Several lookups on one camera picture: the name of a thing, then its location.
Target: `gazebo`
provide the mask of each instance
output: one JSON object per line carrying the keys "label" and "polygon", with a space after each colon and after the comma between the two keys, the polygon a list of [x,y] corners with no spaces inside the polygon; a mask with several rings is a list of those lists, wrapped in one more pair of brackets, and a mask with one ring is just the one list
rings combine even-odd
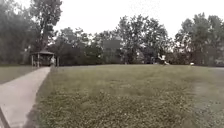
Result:
{"label": "gazebo", "polygon": [[[55,54],[47,50],[35,52],[31,56],[32,66],[51,66],[51,58],[55,58]],[[56,63],[54,66],[59,66],[59,58],[55,58]]]}

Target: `lawn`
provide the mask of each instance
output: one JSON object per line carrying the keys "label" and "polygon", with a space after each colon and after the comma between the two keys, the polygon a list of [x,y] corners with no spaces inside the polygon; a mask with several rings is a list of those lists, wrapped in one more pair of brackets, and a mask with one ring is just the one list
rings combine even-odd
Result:
{"label": "lawn", "polygon": [[200,127],[194,86],[215,81],[203,67],[55,68],[38,92],[32,120],[40,128]]}
{"label": "lawn", "polygon": [[13,80],[33,70],[34,68],[25,66],[0,67],[0,84]]}

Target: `roof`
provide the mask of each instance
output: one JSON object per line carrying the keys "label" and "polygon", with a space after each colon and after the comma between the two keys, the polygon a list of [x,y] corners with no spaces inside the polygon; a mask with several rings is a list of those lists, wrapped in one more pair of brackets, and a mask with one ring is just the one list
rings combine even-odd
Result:
{"label": "roof", "polygon": [[42,50],[40,52],[35,52],[34,54],[54,55],[53,52],[49,52],[47,50]]}

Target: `overcast sky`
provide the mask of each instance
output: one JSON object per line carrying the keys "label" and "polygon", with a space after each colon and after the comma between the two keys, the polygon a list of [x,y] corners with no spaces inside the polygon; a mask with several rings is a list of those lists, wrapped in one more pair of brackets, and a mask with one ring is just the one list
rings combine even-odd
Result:
{"label": "overcast sky", "polygon": [[[16,0],[29,5],[29,0]],[[170,37],[186,18],[205,12],[224,19],[223,0],[62,0],[62,16],[56,29],[80,27],[87,33],[113,30],[120,17],[142,14],[158,19]]]}

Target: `path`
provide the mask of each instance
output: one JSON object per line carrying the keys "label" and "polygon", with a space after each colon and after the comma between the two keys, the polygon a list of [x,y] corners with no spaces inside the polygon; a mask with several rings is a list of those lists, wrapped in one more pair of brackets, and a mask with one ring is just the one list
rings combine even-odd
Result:
{"label": "path", "polygon": [[0,85],[0,106],[12,128],[25,125],[35,104],[36,93],[49,72],[49,67],[41,68]]}

